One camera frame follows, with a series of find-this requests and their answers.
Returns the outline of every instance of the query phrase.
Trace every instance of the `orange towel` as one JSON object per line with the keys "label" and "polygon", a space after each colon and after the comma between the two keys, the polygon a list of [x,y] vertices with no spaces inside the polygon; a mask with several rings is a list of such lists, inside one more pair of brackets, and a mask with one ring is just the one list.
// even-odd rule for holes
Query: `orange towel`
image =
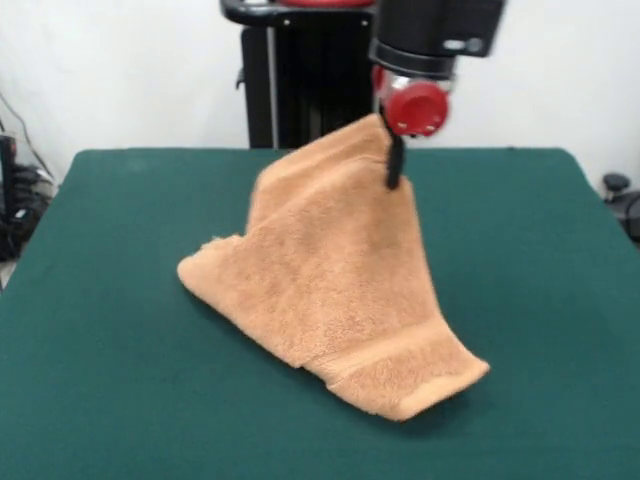
{"label": "orange towel", "polygon": [[178,275],[284,362],[400,421],[489,366],[442,316],[411,184],[384,186],[388,145],[370,115],[273,163],[256,181],[244,236],[214,239]]}

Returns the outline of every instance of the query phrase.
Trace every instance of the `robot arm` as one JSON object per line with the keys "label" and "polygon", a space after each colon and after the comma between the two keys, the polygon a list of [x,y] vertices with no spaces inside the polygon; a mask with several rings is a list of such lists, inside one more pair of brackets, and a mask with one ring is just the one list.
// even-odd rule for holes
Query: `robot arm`
{"label": "robot arm", "polygon": [[486,57],[506,0],[379,0],[370,58],[392,137],[387,187],[398,186],[402,135],[431,136],[447,120],[458,56]]}
{"label": "robot arm", "polygon": [[398,185],[404,135],[430,136],[449,114],[456,59],[486,57],[506,0],[220,0],[230,20],[253,27],[369,28],[380,113],[392,137],[387,186]]}

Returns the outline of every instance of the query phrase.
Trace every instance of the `black knob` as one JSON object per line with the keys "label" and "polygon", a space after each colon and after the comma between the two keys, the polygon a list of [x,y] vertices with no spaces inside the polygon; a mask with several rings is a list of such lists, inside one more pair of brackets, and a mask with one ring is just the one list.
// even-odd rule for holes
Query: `black knob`
{"label": "black knob", "polygon": [[621,193],[623,190],[629,188],[631,180],[625,175],[619,173],[609,173],[604,176],[604,185],[612,193]]}

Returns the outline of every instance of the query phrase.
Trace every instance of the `green table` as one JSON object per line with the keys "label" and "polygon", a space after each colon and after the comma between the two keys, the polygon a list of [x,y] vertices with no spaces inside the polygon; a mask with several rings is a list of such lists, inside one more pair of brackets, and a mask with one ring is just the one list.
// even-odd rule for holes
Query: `green table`
{"label": "green table", "polygon": [[192,298],[269,151],[80,154],[0,299],[0,479],[630,479],[640,256],[559,150],[413,151],[443,310],[492,365],[394,424]]}

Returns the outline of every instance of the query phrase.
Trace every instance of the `towel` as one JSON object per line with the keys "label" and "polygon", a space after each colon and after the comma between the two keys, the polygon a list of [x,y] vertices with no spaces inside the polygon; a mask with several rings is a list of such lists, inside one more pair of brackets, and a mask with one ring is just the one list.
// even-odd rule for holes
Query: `towel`
{"label": "towel", "polygon": [[451,331],[409,180],[385,187],[389,135],[372,114],[269,165],[244,235],[178,265],[195,296],[355,407],[404,421],[489,370]]}

